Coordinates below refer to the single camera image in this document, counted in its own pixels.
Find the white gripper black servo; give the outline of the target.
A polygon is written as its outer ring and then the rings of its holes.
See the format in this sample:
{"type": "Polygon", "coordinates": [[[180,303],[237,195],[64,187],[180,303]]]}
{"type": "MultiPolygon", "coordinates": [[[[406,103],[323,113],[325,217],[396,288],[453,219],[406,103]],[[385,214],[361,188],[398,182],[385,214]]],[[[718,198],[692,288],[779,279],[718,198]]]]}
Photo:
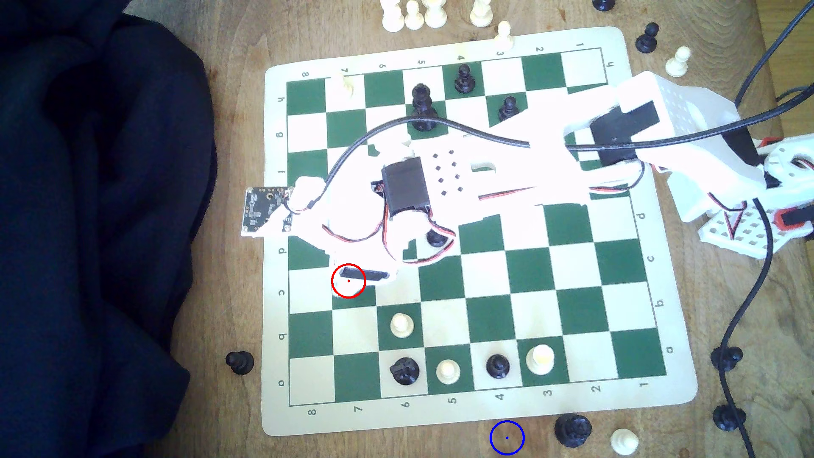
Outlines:
{"type": "MultiPolygon", "coordinates": [[[[296,179],[289,205],[292,238],[324,252],[342,278],[391,278],[397,263],[443,263],[460,255],[457,226],[442,223],[431,203],[419,143],[363,142],[326,153],[325,177],[296,179]]],[[[352,298],[388,281],[333,279],[332,294],[352,298]]]]}

